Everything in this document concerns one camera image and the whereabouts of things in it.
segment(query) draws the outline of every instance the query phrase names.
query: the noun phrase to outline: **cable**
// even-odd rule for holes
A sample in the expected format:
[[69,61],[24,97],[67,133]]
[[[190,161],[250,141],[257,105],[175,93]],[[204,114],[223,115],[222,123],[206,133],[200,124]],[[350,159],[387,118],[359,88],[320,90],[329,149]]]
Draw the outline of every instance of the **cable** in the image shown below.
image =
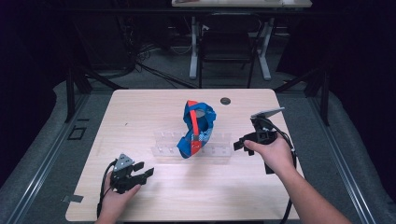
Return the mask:
[[[187,28],[189,29],[190,35],[191,35],[191,29],[190,29],[189,23],[188,23],[187,20],[186,20],[186,17],[183,17],[183,19],[184,19],[184,22],[186,23],[186,26],[187,26]],[[189,46],[189,48],[188,48],[187,50],[185,50],[185,51],[183,51],[183,52],[178,52],[178,51],[176,50],[176,47],[171,46],[171,50],[172,50],[174,53],[178,54],[178,55],[182,55],[182,54],[185,54],[185,53],[189,52],[189,51],[191,50],[191,48],[192,48],[192,43],[190,44],[190,46]]]
[[155,69],[150,68],[150,67],[148,67],[148,66],[146,66],[146,65],[144,65],[144,64],[142,64],[140,62],[136,62],[136,64],[141,66],[142,69],[145,69],[146,71],[150,72],[152,75],[165,79],[167,82],[169,82],[174,87],[176,87],[176,86],[173,85],[173,83],[171,83],[171,82],[175,82],[175,83],[177,83],[179,85],[185,86],[185,87],[190,88],[190,89],[196,89],[197,88],[197,86],[195,86],[195,85],[193,85],[191,83],[185,82],[184,80],[182,80],[182,79],[180,79],[178,77],[174,77],[174,76],[172,76],[170,74],[166,74],[164,72],[155,70]]
[[112,167],[112,166],[115,165],[116,163],[117,163],[117,159],[115,159],[113,162],[111,162],[111,163],[107,166],[107,168],[106,168],[106,170],[105,170],[105,173],[104,173],[104,175],[103,175],[102,186],[101,186],[101,188],[100,188],[99,203],[97,204],[97,207],[96,207],[96,216],[97,216],[97,217],[99,217],[100,212],[102,211],[102,202],[103,202],[103,199],[105,198],[105,196],[106,196],[106,194],[108,193],[108,191],[111,189],[111,187],[108,188],[108,190],[106,190],[106,192],[104,193],[104,191],[105,191],[105,181],[106,181],[106,177],[107,177],[108,170],[110,169],[110,167]]
[[296,152],[295,152],[295,148],[294,148],[294,146],[291,144],[290,138],[289,138],[289,136],[288,136],[286,133],[280,131],[280,129],[279,129],[278,127],[276,127],[275,124],[274,124],[273,122],[271,122],[269,119],[263,119],[263,118],[256,118],[256,119],[259,119],[259,120],[261,120],[261,121],[264,121],[265,123],[267,123],[267,124],[269,124],[271,127],[273,127],[278,133],[280,133],[280,135],[282,135],[282,137],[286,140],[286,143],[288,143],[288,145],[289,145],[289,147],[290,147],[290,150],[291,150],[291,155],[292,155],[292,157],[293,157],[293,158],[294,158],[294,157],[297,157]]
[[116,78],[116,77],[124,77],[130,73],[132,73],[134,71],[134,66],[131,67],[126,67],[123,71],[113,74],[113,75],[102,75],[101,77],[105,77],[107,79],[112,79],[112,78]]
[[289,199],[288,201],[288,206],[286,207],[286,211],[285,211],[285,215],[283,215],[282,220],[280,221],[280,224],[284,224],[286,223],[286,221],[288,220],[289,217],[289,213],[290,213],[290,209],[291,206],[293,205],[293,203],[291,202],[291,199]]

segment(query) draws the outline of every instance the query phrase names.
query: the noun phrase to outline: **blue object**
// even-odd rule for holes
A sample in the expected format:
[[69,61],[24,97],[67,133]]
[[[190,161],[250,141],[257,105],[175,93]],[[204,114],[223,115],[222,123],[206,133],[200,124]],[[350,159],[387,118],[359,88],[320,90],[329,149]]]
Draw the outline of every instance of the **blue object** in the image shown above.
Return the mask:
[[183,120],[189,131],[177,144],[184,159],[197,153],[209,141],[215,119],[216,112],[211,106],[190,100],[186,103]]

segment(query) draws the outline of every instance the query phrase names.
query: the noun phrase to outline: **white table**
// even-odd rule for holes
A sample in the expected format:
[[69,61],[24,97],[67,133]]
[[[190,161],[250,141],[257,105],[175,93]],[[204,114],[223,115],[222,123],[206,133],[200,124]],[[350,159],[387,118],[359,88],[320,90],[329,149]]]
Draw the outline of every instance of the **white table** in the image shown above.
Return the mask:
[[[177,3],[177,0],[172,1],[173,7],[295,7],[304,8],[311,7],[312,2],[310,0],[198,0],[192,2]],[[271,80],[270,70],[268,63],[265,59],[265,53],[268,48],[268,43],[271,37],[271,33],[274,26],[274,19],[269,20],[265,23],[264,30],[262,32],[264,40],[262,42],[262,48],[258,49],[258,55],[260,65],[262,68],[262,75],[264,80]],[[197,37],[197,26],[195,18],[192,18],[191,24],[191,66],[190,66],[190,78],[196,79],[196,72],[198,66],[198,54],[196,48],[196,37]]]

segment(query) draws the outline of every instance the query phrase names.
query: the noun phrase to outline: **table top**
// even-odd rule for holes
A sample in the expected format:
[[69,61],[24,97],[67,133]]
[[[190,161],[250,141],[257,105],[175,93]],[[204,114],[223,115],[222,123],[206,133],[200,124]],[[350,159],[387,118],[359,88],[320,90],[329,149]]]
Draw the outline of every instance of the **table top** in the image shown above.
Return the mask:
[[173,7],[311,7],[310,0],[172,0]]
[[[227,97],[229,105],[220,99]],[[230,134],[231,156],[155,156],[155,133],[186,132],[183,121],[188,100],[211,105],[217,113],[215,134]],[[107,166],[121,153],[154,167],[154,175],[131,200],[123,221],[213,221],[281,219],[289,196],[276,175],[266,175],[262,158],[243,150],[233,151],[233,142],[254,132],[250,115],[278,108],[272,90],[122,90],[115,91],[78,181],[70,203],[69,221],[96,220],[96,205]],[[282,113],[270,120],[289,133]],[[298,162],[298,171],[302,174]],[[290,219],[297,219],[294,208]]]

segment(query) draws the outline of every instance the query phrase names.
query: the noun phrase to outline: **table leg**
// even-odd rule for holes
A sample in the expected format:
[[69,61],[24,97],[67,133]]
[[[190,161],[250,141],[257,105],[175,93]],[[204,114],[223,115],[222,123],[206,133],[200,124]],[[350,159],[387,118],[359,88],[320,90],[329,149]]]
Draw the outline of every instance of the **table leg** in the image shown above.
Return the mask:
[[264,25],[264,40],[262,41],[262,48],[258,50],[260,66],[262,68],[262,76],[264,80],[271,80],[270,69],[268,68],[267,60],[265,59],[265,53],[268,49],[268,43],[271,38],[271,33],[274,27],[274,18],[271,18],[268,22]]
[[197,53],[197,30],[195,17],[191,18],[191,63],[190,63],[190,79],[197,78],[197,65],[198,65],[198,53]]

